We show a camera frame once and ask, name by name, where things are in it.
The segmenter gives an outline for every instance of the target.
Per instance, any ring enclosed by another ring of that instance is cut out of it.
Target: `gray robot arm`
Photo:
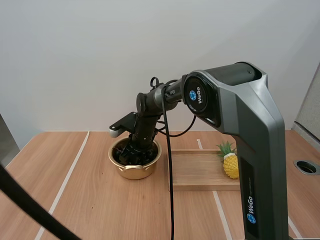
[[[139,93],[137,112],[110,126],[132,133],[127,156],[152,143],[163,114],[164,86]],[[180,101],[236,140],[245,239],[289,239],[285,125],[268,91],[267,74],[246,62],[196,70],[166,87],[166,110]]]

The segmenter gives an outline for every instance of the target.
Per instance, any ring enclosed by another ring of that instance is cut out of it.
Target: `pineapple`
[[[222,142],[221,145],[217,145],[221,150],[219,157],[224,158],[223,168],[225,173],[232,179],[239,178],[238,158],[235,154],[235,148],[231,149],[231,145],[228,141]]]

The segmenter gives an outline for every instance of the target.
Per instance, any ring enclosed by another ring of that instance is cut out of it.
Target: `wego logo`
[[[198,104],[202,103],[200,87],[196,88],[196,94],[198,94]]]

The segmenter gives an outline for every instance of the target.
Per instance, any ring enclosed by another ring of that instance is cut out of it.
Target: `gray panel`
[[[305,96],[297,122],[320,139],[320,71],[318,70]]]

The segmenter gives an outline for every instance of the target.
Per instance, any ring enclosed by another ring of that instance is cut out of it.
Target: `black cable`
[[[170,80],[165,85],[170,85],[172,83],[175,83],[176,81],[178,81],[178,79]]]
[[[192,120],[190,126],[189,126],[186,130],[184,130],[183,132],[181,132],[181,133],[179,133],[179,134],[177,134],[177,135],[171,135],[171,134],[169,134],[169,136],[170,136],[171,138],[176,138],[176,137],[180,137],[181,135],[185,134],[186,132],[188,132],[188,131],[192,128],[192,126],[194,125],[194,123],[195,123],[195,121],[196,121],[196,118],[197,118],[197,117],[194,115],[194,116],[193,116],[193,120]],[[163,134],[163,135],[167,135],[166,132],[161,131],[161,130],[163,130],[163,127],[160,128],[160,129],[157,129],[157,128],[156,128],[155,130],[157,130],[159,133],[161,133],[161,134]]]
[[[61,240],[80,240],[42,208],[0,164],[0,189],[31,218]]]
[[[168,148],[168,159],[169,159],[169,188],[170,188],[170,212],[171,212],[171,240],[174,240],[175,235],[175,215],[174,215],[174,186],[173,186],[173,174],[172,174],[172,156],[171,156],[171,144],[169,136],[169,126],[166,113],[166,104],[165,104],[165,90],[166,86],[161,89],[162,96],[162,111],[164,126],[166,132],[166,144]]]

